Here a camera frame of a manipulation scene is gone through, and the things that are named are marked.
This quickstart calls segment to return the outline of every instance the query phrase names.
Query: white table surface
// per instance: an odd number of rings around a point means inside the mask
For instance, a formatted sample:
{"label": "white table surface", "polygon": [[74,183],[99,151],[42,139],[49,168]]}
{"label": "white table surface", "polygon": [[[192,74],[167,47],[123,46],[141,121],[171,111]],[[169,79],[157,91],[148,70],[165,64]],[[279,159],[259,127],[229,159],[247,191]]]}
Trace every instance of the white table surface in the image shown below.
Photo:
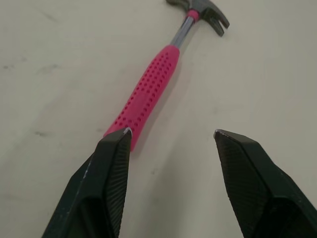
{"label": "white table surface", "polygon": [[[121,238],[241,238],[213,132],[257,140],[317,206],[315,0],[214,0],[130,156]],[[40,237],[184,13],[164,0],[2,0],[0,237]]]}

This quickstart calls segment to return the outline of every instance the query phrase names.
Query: pink rubber grip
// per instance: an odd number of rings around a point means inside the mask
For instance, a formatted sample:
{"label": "pink rubber grip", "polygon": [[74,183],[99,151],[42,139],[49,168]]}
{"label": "pink rubber grip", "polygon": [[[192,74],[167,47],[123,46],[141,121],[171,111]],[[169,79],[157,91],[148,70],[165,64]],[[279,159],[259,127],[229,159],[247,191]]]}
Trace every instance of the pink rubber grip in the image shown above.
{"label": "pink rubber grip", "polygon": [[158,53],[138,82],[122,112],[104,136],[124,127],[131,128],[131,151],[133,151],[145,122],[175,71],[178,58],[179,49],[172,45],[166,46]]}

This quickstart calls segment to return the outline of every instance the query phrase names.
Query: hammer head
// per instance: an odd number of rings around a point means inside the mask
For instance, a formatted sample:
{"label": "hammer head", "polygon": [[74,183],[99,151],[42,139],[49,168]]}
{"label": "hammer head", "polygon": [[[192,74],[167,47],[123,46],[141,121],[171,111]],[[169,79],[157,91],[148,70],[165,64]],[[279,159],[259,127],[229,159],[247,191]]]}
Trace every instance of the hammer head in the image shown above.
{"label": "hammer head", "polygon": [[195,10],[199,13],[199,18],[205,20],[212,26],[219,36],[223,36],[224,30],[220,24],[227,29],[230,25],[228,19],[220,9],[209,0],[166,0],[171,5],[179,5],[185,9]]}

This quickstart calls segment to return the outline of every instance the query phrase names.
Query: claw hammer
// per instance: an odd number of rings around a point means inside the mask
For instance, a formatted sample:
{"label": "claw hammer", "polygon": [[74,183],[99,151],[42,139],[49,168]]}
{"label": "claw hammer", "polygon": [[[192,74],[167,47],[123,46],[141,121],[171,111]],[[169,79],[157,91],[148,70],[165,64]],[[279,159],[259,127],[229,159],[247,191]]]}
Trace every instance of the claw hammer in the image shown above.
{"label": "claw hammer", "polygon": [[220,9],[209,0],[166,0],[171,5],[181,6],[187,15],[169,45],[163,48],[152,60],[121,113],[117,116],[104,136],[129,127],[133,133],[131,151],[133,151],[141,131],[154,106],[158,102],[171,79],[178,59],[179,49],[191,27],[200,19],[205,20],[219,36],[223,36],[229,21]]}

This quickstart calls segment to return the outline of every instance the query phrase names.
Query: textured grip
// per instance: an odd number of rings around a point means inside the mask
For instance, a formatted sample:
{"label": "textured grip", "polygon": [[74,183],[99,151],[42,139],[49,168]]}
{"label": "textured grip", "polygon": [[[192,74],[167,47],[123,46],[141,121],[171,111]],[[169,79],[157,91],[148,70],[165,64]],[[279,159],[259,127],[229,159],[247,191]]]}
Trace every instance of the textured grip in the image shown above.
{"label": "textured grip", "polygon": [[122,112],[104,136],[124,127],[131,128],[133,132],[131,151],[133,151],[145,122],[175,71],[178,58],[179,49],[175,46],[166,46],[158,53],[138,82]]}
{"label": "textured grip", "polygon": [[317,237],[316,209],[260,144],[225,130],[214,138],[244,238]]}

